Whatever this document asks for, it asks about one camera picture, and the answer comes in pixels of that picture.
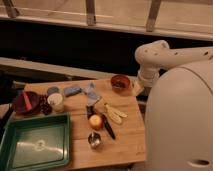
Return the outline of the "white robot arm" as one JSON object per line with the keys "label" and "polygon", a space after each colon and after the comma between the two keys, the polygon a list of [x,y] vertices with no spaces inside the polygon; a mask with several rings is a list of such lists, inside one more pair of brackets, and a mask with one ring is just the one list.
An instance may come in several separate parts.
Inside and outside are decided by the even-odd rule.
{"label": "white robot arm", "polygon": [[138,47],[137,83],[150,89],[146,171],[213,171],[213,46]]}

